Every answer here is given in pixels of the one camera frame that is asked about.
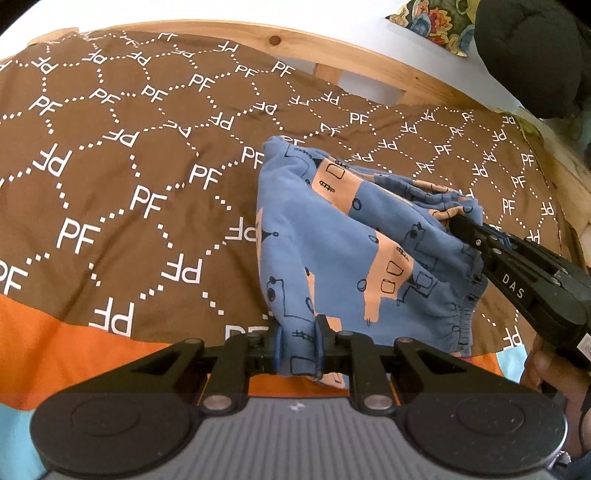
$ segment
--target wooden headboard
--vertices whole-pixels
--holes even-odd
[[[291,28],[221,20],[166,20],[116,25],[110,30],[174,32],[224,38],[280,57],[291,57],[316,64],[314,75],[336,84],[341,72],[353,72],[396,87],[404,92],[403,105],[447,105],[483,108],[481,104],[414,67],[367,48]],[[42,35],[28,44],[56,40],[77,28],[64,28]]]

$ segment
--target fabric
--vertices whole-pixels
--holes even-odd
[[[474,38],[480,0],[411,0],[387,18],[460,57]]]
[[[556,466],[553,471],[559,480],[591,480],[591,452],[565,467]]]
[[[482,208],[449,187],[351,166],[280,137],[264,146],[256,207],[261,288],[283,327],[285,375],[318,376],[314,317],[393,345],[409,336],[470,355],[488,281],[446,231]]]
[[[475,41],[488,72],[538,118],[591,96],[591,31],[556,0],[481,0]]]
[[[187,337],[220,345],[275,322],[255,233],[274,135],[461,190],[485,222],[560,251],[559,206],[511,115],[380,105],[198,35],[31,46],[0,64],[2,480],[37,465],[14,452],[31,453],[22,412],[49,395]],[[533,337],[492,286],[472,331],[471,361],[497,373],[495,352]],[[250,393],[343,395],[267,376]]]
[[[521,374],[523,373],[525,360],[527,359],[527,351],[523,345],[514,348],[508,348],[496,353],[496,358],[499,362],[499,367],[502,376],[519,383]]]

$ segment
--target blue clothing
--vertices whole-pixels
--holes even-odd
[[[591,480],[591,452],[569,463],[566,468],[555,466],[553,473],[559,480]]]
[[[34,412],[0,404],[1,480],[35,480],[45,474],[29,433]]]
[[[257,253],[284,332],[280,373],[319,376],[315,314],[376,344],[410,336],[469,356],[472,313],[488,281],[480,254],[451,236],[446,220],[482,224],[477,201],[280,137],[264,150]]]

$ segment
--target finger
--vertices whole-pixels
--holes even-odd
[[[541,336],[536,335],[534,337],[534,342],[531,345],[531,351],[530,351],[530,353],[537,352],[539,350],[542,350],[543,345],[544,345],[544,339]]]
[[[583,449],[585,452],[588,452],[591,450],[591,410],[583,418],[581,434],[583,437]]]
[[[566,433],[566,441],[562,449],[569,452],[573,458],[579,457],[583,453],[583,446],[579,439],[579,420],[581,412],[574,402],[568,402],[564,409],[564,415],[566,416],[569,427]]]
[[[534,355],[536,352],[531,352],[527,358],[525,359],[525,362],[523,364],[523,368],[526,372],[529,372],[531,370],[535,369],[535,365],[534,365]]]
[[[553,353],[537,352],[534,365],[539,376],[566,398],[577,404],[583,403],[591,378],[584,370],[576,368],[568,360]]]
[[[542,379],[538,376],[537,371],[533,369],[525,370],[521,375],[519,383],[532,390],[539,390]]]

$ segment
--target brown duvet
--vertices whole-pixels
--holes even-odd
[[[0,361],[14,370],[0,390],[34,390],[35,352],[67,356],[71,326],[76,348],[133,350],[269,325],[254,226],[272,135],[460,189],[487,223],[560,251],[559,207],[511,115],[382,106],[232,41],[69,34],[0,64]],[[478,356],[531,329],[490,286],[473,337]],[[80,355],[67,378],[107,366]]]

